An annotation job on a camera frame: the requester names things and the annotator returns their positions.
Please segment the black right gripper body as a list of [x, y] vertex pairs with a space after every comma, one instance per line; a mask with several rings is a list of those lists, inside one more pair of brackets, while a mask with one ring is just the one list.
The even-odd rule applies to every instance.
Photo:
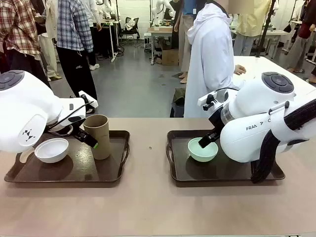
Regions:
[[221, 119], [221, 113], [223, 108], [218, 108], [214, 113], [209, 117], [209, 121], [214, 126], [215, 133], [220, 135], [222, 129], [224, 128], [224, 123]]

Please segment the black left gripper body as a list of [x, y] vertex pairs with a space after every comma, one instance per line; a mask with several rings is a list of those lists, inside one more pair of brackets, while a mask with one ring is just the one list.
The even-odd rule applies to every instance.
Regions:
[[73, 131], [71, 133], [71, 136], [76, 138], [79, 141], [84, 141], [86, 138], [85, 131], [80, 127], [83, 124], [83, 122], [74, 122], [71, 124]]

